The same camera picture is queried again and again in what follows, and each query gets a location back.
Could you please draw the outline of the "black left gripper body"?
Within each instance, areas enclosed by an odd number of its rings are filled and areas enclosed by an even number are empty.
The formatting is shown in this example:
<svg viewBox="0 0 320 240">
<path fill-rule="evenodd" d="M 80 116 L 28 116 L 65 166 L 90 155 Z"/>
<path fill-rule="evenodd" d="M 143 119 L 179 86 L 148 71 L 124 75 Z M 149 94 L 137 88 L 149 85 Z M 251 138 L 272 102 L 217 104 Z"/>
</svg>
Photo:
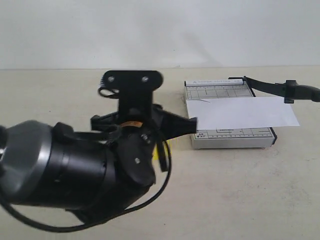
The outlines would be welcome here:
<svg viewBox="0 0 320 240">
<path fill-rule="evenodd" d="M 91 219 L 123 214 L 156 183 L 152 158 L 156 143 L 162 142 L 157 132 L 161 126 L 162 109 L 161 105 L 154 104 L 150 118 L 134 116 L 119 120 L 116 112 L 91 118 L 93 130 L 105 132 L 107 126 L 117 124 L 121 131 L 120 137 L 107 144 L 114 158 L 114 183 L 90 207 Z"/>
</svg>

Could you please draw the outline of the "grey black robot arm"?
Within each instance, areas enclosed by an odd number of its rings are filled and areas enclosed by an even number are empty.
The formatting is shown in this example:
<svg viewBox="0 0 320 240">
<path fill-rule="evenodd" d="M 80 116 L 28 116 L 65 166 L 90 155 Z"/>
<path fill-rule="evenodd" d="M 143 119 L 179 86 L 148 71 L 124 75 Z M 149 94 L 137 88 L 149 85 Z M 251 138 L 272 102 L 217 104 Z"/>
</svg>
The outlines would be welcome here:
<svg viewBox="0 0 320 240">
<path fill-rule="evenodd" d="M 9 205 L 66 210 L 92 224 L 125 212 L 156 183 L 152 164 L 164 143 L 167 112 L 131 109 L 95 115 L 91 131 L 27 120 L 0 128 L 0 196 Z"/>
</svg>

